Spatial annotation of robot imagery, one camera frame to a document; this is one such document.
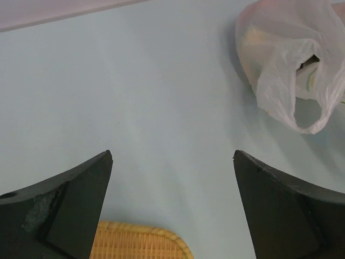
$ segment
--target woven basket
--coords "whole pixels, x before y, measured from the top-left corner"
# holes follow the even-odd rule
[[[176,234],[111,221],[98,224],[90,259],[194,259]]]

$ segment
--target tabletop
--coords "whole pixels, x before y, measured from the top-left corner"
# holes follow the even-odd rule
[[[168,228],[197,259],[252,259],[235,150],[345,192],[343,115],[299,135],[257,108],[234,45],[251,2],[152,0],[1,33],[1,193],[110,149],[102,219]]]

